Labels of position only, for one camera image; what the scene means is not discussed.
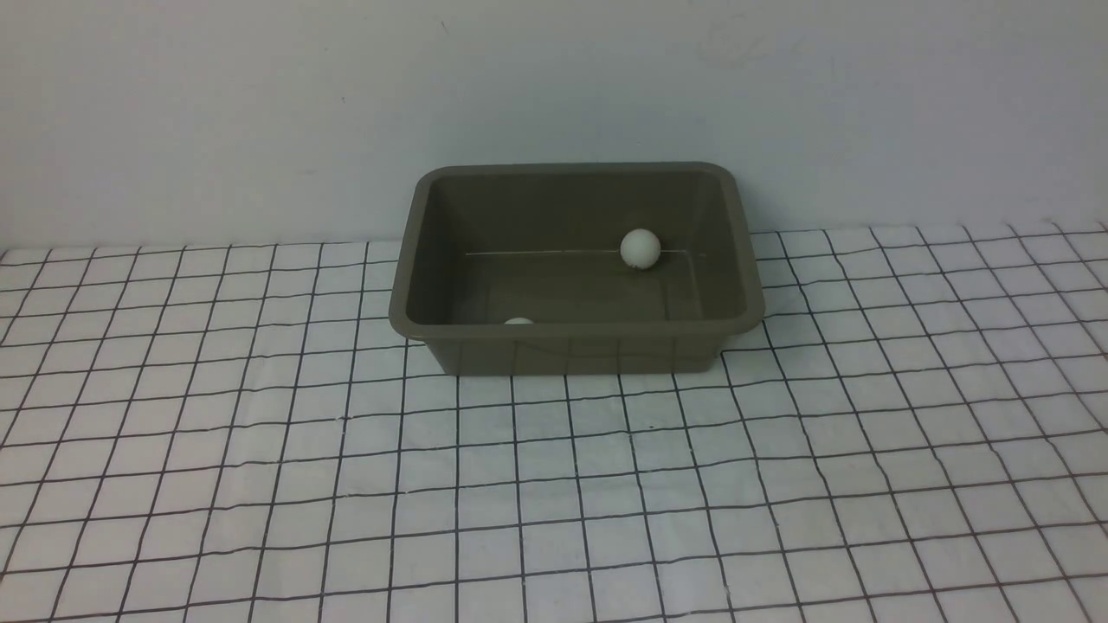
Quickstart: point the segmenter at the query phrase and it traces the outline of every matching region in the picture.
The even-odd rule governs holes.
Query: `table surface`
[[[396,243],[0,257],[0,621],[1108,621],[1108,231],[756,234],[698,375],[443,376]]]

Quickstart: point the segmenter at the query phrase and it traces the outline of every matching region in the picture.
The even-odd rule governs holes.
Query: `white wall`
[[[7,0],[0,246],[392,237],[445,164],[758,227],[1108,216],[1105,0]]]

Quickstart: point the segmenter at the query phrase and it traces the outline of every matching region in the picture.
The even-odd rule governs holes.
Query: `white ball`
[[[632,268],[646,270],[661,255],[661,242],[649,229],[634,229],[619,243],[619,257]]]

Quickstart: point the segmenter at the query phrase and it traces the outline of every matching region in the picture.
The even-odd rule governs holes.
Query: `gray plastic tub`
[[[619,257],[635,228],[661,241],[647,270]],[[706,163],[431,172],[389,307],[452,375],[705,370],[763,314],[735,178]]]

